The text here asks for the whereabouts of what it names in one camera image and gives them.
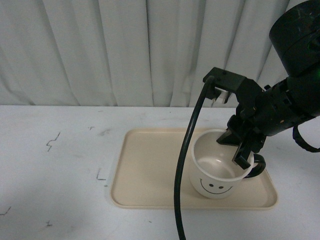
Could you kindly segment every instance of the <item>white table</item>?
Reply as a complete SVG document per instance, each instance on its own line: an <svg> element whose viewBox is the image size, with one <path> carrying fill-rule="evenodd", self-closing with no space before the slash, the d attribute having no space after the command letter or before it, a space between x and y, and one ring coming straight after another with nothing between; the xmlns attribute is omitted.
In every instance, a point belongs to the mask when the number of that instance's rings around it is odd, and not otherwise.
<svg viewBox="0 0 320 240"><path fill-rule="evenodd" d="M109 192L127 131L187 127L192 108L0 106L1 240L173 240L173 210L122 209ZM233 108L203 108L226 128ZM320 146L320 120L301 126ZM320 239L320 153L268 137L260 152L278 191L271 210L183 210L187 239Z"/></svg>

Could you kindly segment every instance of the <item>plastic tray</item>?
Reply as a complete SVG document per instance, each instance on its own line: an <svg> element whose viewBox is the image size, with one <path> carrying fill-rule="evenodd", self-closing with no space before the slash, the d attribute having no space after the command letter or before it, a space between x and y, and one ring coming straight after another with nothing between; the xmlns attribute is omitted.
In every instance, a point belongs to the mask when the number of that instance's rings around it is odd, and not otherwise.
<svg viewBox="0 0 320 240"><path fill-rule="evenodd" d="M193 139L208 128L196 128ZM174 179L185 128L137 128L123 141L110 195L126 209L172 209ZM272 180L264 170L259 176L243 179L236 191L223 199L200 195L191 185L188 168L190 147L181 183L183 209L266 210L278 200Z"/></svg>

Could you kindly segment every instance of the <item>white curtain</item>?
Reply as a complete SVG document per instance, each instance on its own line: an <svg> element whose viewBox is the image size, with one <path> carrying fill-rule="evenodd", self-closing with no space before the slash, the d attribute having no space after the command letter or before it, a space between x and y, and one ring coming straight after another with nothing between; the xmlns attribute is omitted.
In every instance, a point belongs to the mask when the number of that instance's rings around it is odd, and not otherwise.
<svg viewBox="0 0 320 240"><path fill-rule="evenodd" d="M213 67L273 85L270 28L301 2L0 0L0 104L192 107Z"/></svg>

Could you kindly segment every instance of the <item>mug handle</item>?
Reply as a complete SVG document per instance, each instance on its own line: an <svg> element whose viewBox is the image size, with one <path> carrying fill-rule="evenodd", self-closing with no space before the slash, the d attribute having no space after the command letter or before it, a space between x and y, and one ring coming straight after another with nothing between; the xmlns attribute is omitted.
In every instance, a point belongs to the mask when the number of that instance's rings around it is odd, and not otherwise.
<svg viewBox="0 0 320 240"><path fill-rule="evenodd" d="M259 154L253 154L254 163L257 164L254 168L251 169L249 174L245 176L245 179L253 178L261 174L266 168L266 161L263 156Z"/></svg>

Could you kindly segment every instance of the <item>black mark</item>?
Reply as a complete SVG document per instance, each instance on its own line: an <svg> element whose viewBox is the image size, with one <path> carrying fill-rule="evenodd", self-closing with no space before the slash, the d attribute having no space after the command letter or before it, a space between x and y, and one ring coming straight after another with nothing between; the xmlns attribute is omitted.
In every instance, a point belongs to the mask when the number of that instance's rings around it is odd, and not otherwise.
<svg viewBox="0 0 320 240"><path fill-rule="evenodd" d="M56 138L55 138L55 139L48 141L48 143L46 144L46 145L49 147L48 152L49 152L49 151L50 151L50 149L52 148L52 146L51 146L51 145L49 145L49 143L51 143L51 142L53 142L53 141L56 141L56 140L58 139L58 137L59 137L60 133L61 133L61 132L59 132L59 133L58 133L58 135L56 136Z"/></svg>
<svg viewBox="0 0 320 240"><path fill-rule="evenodd" d="M96 175L96 179L97 179L97 180L107 180L107 179L103 179L103 178L98 178L100 171L101 171L101 168L99 168L99 170L98 170L98 173L97 173L97 175Z"/></svg>
<svg viewBox="0 0 320 240"><path fill-rule="evenodd" d="M6 215L9 212L10 209L11 209L11 207L9 207L9 209L5 213L1 213L0 216Z"/></svg>
<svg viewBox="0 0 320 240"><path fill-rule="evenodd" d="M111 129L110 129L110 128L107 128L106 130L100 132L98 135L99 135L99 136L104 136L104 135L108 134L110 131L111 131Z"/></svg>
<svg viewBox="0 0 320 240"><path fill-rule="evenodd" d="M50 220L46 222L46 226L47 227L51 227L52 226L52 224L49 224L49 223L50 223Z"/></svg>

